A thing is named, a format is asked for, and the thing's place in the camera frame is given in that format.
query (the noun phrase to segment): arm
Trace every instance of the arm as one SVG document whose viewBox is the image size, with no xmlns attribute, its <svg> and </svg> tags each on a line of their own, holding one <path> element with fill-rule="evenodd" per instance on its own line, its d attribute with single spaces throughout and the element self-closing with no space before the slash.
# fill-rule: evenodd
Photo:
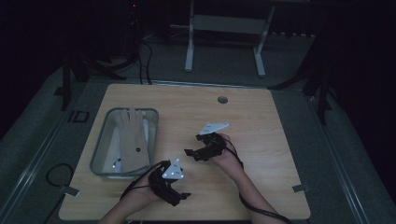
<svg viewBox="0 0 396 224">
<path fill-rule="evenodd" d="M 148 184 L 149 175 L 146 175 L 135 185 L 137 189 L 129 191 L 98 223 L 121 224 L 129 215 L 160 199 L 149 187 L 144 187 Z"/>
<path fill-rule="evenodd" d="M 226 140 L 227 148 L 234 150 L 230 137 L 222 134 L 222 137 Z M 213 157 L 212 160 L 227 176 L 233 180 L 237 186 L 241 196 L 251 206 L 266 210 L 272 213 L 276 213 L 275 208 L 269 204 L 259 190 L 255 187 L 254 183 L 245 173 L 243 167 L 239 164 L 236 157 L 228 150 L 224 150 L 223 153 L 217 157 Z M 284 224 L 285 222 L 278 220 L 273 217 L 268 217 L 260 213 L 247 210 L 252 223 L 268 223 L 268 224 Z"/>
</svg>

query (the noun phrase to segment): dark background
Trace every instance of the dark background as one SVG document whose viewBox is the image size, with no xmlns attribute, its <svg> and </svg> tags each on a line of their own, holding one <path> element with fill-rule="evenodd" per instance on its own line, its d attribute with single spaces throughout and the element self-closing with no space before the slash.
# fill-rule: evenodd
<svg viewBox="0 0 396 224">
<path fill-rule="evenodd" d="M 228 2 L 228 7 L 222 7 L 221 1 L 202 1 L 196 10 L 265 16 L 262 11 L 249 9 L 246 1 L 242 6 L 237 1 Z M 123 52 L 112 38 L 125 35 L 125 2 L 111 3 L 114 5 L 102 0 L 0 2 L 0 136 L 46 78 L 62 65 L 64 49 L 72 46 L 105 61 L 111 54 Z M 169 35 L 169 24 L 188 24 L 189 1 L 135 3 L 144 24 L 163 38 Z M 317 58 L 319 64 L 326 64 L 329 58 L 335 61 L 331 86 L 336 98 L 395 201 L 396 4 L 390 0 L 358 1 L 336 7 L 321 3 L 278 4 L 271 32 L 317 36 L 313 46 L 322 50 L 307 55 L 307 59 Z"/>
</svg>

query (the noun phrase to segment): table top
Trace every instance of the table top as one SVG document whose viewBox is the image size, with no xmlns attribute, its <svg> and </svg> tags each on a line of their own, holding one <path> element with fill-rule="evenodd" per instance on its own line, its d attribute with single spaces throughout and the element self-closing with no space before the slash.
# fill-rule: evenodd
<svg viewBox="0 0 396 224">
<path fill-rule="evenodd" d="M 220 104 L 218 97 L 228 98 Z M 154 163 L 180 159 L 183 179 L 172 184 L 191 196 L 179 205 L 164 201 L 131 215 L 133 220 L 247 220 L 234 183 L 210 161 L 195 161 L 184 149 L 204 146 L 195 135 L 208 122 L 229 122 L 219 131 L 230 135 L 245 171 L 259 191 L 281 215 L 307 219 L 310 210 L 300 185 L 288 141 L 271 92 L 228 87 L 111 84 L 107 88 L 59 216 L 65 220 L 97 220 L 118 202 L 131 180 L 109 179 L 90 170 L 107 111 L 114 107 L 151 107 L 160 115 Z"/>
</svg>

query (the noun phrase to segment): metal tray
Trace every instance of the metal tray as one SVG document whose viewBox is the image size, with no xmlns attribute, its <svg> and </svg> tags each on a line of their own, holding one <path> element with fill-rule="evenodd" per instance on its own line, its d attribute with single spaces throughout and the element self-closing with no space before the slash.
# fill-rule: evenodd
<svg viewBox="0 0 396 224">
<path fill-rule="evenodd" d="M 118 158 L 118 150 L 120 149 L 120 132 L 117 125 L 117 116 L 119 116 L 120 112 L 124 109 L 128 108 L 113 108 L 106 114 L 105 122 L 102 126 L 90 163 L 91 171 L 95 175 L 102 175 L 110 178 L 135 177 L 142 175 L 152 166 L 159 114 L 158 111 L 153 108 L 136 108 L 135 110 L 141 110 L 144 112 L 143 119 L 148 121 L 148 131 L 146 134 L 148 135 L 149 167 L 129 173 L 119 173 L 113 168 L 113 164 Z"/>
</svg>

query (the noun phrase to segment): gray carpet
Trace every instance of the gray carpet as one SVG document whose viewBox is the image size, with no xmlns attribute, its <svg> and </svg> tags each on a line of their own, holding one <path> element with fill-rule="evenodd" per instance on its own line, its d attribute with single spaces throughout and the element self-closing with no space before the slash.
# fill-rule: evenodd
<svg viewBox="0 0 396 224">
<path fill-rule="evenodd" d="M 154 84 L 189 82 L 265 88 L 295 74 L 312 39 L 271 35 L 262 54 L 268 74 L 265 78 L 257 77 L 250 48 L 197 45 L 193 71 L 185 73 L 186 46 L 176 43 L 153 43 L 152 40 L 148 43 L 152 47 L 149 74 Z M 143 64 L 149 60 L 149 49 L 144 46 L 142 59 Z M 120 72 L 121 76 L 128 77 L 126 81 L 122 81 L 125 83 L 138 83 L 138 74 L 137 65 Z M 17 204 L 9 223 L 44 222 L 61 197 L 57 188 L 46 181 L 47 171 L 61 162 L 73 167 L 77 165 L 106 86 L 115 82 L 97 75 L 92 75 L 87 84 L 74 82 L 74 101 L 67 111 L 62 112 L 62 99 L 53 95 L 55 89 L 61 85 L 61 80 L 60 71 L 49 78 L 0 143 L 0 202 L 3 207 L 24 168 L 40 149 L 41 143 L 46 140 L 46 133 L 51 131 L 52 125 L 59 118 L 65 118 L 31 187 L 21 203 Z M 357 220 L 351 209 L 346 186 L 336 172 L 337 167 L 331 151 L 334 147 L 346 176 L 350 177 L 353 183 L 369 223 L 395 223 L 395 206 L 379 181 L 346 114 L 330 99 L 332 111 L 326 112 L 328 125 L 323 130 L 312 109 L 315 109 L 315 102 L 309 101 L 299 92 L 303 85 L 304 83 L 300 82 L 287 90 L 273 91 L 273 94 L 300 178 L 303 184 L 310 188 L 306 193 L 312 213 L 309 222 L 367 223 Z M 68 121 L 73 110 L 90 112 L 88 121 Z M 63 168 L 57 169 L 56 174 L 52 176 L 54 181 L 63 183 L 69 178 L 69 173 Z M 55 209 L 48 223 L 95 223 L 62 221 L 57 216 L 58 210 L 59 207 Z"/>
</svg>

